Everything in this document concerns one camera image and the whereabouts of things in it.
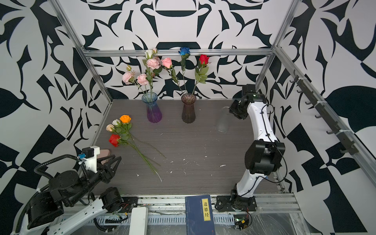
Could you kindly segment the white power adapter box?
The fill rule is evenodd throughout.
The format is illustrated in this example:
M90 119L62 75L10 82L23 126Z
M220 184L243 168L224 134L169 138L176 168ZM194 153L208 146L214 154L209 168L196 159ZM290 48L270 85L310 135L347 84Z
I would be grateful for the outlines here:
M132 209L129 235L147 235L148 213L147 207Z

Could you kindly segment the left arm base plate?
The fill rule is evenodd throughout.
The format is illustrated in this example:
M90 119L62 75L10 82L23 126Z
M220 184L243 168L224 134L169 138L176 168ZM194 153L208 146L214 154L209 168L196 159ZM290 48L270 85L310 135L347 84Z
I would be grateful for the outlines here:
M122 202L120 203L120 208L118 213L131 213L133 208L138 206L139 198L137 196L122 196Z

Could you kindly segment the blue book yellow label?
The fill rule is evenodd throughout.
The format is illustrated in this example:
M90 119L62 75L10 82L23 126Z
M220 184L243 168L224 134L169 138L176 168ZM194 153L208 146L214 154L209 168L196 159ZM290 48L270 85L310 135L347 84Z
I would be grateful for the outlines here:
M185 197L187 235L215 235L210 195Z

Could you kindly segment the orange rose stem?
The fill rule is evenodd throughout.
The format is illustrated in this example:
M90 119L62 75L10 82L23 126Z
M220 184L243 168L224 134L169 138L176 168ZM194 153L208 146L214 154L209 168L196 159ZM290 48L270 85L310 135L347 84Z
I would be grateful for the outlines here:
M159 153L161 156L163 156L165 159L167 157L160 151L158 150L155 146L152 144L142 141L141 139L137 138L134 134L131 133L131 128L132 128L132 118L129 115L122 115L120 119L114 120L112 125L114 126L112 128L112 133L117 134L117 135L131 135L134 141L138 141L142 144L148 145L152 149L154 149L157 153Z

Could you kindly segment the dark maroon glass vase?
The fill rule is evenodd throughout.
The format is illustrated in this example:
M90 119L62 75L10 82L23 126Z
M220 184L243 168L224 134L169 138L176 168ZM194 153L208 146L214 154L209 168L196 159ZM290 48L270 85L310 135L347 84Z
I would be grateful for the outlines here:
M196 119L194 104L196 97L192 94L184 94L181 97L183 102L182 120L185 123L193 123Z

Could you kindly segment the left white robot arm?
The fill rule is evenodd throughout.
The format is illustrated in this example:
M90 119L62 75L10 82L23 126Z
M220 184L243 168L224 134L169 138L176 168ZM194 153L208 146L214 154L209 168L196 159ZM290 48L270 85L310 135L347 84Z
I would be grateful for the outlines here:
M74 170L65 171L55 177L45 172L45 168L65 158L75 160L83 170L80 177ZM48 178L49 183L38 189L23 208L14 235L70 235L87 222L105 213L121 209L123 199L116 187L109 187L98 198L93 189L99 182L110 183L115 176L121 157L110 155L95 160L97 172L87 170L82 159L65 154L37 165L34 172ZM85 208L68 219L54 223L64 214L64 209L82 203L89 197Z

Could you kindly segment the clear glass vase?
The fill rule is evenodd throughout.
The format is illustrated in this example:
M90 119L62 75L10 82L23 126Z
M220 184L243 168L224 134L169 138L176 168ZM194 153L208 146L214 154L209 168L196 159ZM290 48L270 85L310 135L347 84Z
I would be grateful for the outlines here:
M216 126L215 126L216 131L220 133L227 133L230 128L230 124L232 122L233 117L234 117L233 114L230 113L230 107L228 106L223 107L220 111L218 120L216 122Z

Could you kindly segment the blue rose stem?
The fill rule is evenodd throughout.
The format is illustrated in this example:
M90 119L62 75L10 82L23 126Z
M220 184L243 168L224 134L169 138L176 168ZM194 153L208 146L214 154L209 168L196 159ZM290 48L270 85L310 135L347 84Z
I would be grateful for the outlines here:
M183 81L185 82L186 60L190 56L190 48L181 47L179 49L179 55L181 56L180 64L181 64L181 70L182 70L182 77L183 77Z

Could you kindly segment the pink rose stem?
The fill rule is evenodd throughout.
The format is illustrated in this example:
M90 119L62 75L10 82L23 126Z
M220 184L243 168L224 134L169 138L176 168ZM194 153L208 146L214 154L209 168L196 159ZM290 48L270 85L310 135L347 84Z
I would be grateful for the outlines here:
M176 74L175 68L173 66L172 60L170 58L163 59L162 60L162 66L168 72L171 79L176 83L176 85L178 86L181 94L183 94L183 90L181 89L181 86L180 86L180 80L177 77L177 74Z

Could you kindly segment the pink object at table edge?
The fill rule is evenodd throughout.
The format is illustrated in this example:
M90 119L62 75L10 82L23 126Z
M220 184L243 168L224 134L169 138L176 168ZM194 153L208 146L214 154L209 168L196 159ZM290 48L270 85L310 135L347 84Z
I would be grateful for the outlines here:
M111 151L109 149L101 149L100 150L100 154L97 155L97 160L100 160L101 164L105 164L109 160L108 159L104 160L104 158L106 158L106 157L108 157L110 155L111 155Z

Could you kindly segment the purple blue glass vase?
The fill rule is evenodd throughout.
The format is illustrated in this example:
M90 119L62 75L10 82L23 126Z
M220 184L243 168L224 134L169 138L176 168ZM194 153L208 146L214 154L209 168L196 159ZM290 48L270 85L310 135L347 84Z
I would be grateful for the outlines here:
M146 93L142 96L142 101L146 104L147 119L151 123L158 123L162 120L162 113L157 104L158 96L156 93Z

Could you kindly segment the red rose stem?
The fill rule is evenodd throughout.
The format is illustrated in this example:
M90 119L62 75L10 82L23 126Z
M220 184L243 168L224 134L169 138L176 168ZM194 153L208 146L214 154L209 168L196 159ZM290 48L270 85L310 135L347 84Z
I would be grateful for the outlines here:
M194 95L197 84L205 84L208 78L209 71L209 57L205 54L200 55L197 66L195 68L195 84L193 87L192 95Z

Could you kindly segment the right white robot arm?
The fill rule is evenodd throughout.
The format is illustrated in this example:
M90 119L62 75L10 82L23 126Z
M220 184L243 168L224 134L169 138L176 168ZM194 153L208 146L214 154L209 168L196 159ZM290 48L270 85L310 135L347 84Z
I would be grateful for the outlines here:
M245 154L246 171L232 190L233 202L245 202L254 197L261 181L276 172L284 160L285 144L278 141L270 121L267 108L270 106L265 95L256 92L256 86L247 84L242 87L242 97L234 100L229 113L238 119L250 118L254 141Z

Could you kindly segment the twin pink peony stem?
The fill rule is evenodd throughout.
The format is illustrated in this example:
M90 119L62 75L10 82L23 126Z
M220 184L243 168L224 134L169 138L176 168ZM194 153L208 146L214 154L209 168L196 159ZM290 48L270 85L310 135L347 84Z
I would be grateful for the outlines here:
M146 86L149 84L146 74L142 73L136 76L135 71L132 70L130 65L127 65L126 72L122 76L122 82L125 85L135 85L143 93L146 94Z

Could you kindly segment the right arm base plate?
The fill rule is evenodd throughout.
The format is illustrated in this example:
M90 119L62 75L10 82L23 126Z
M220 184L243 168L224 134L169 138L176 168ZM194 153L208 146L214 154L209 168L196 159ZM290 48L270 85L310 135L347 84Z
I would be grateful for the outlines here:
M254 197L243 198L237 196L235 199L233 199L231 196L217 196L216 204L214 207L219 212L254 212L257 210L258 206Z

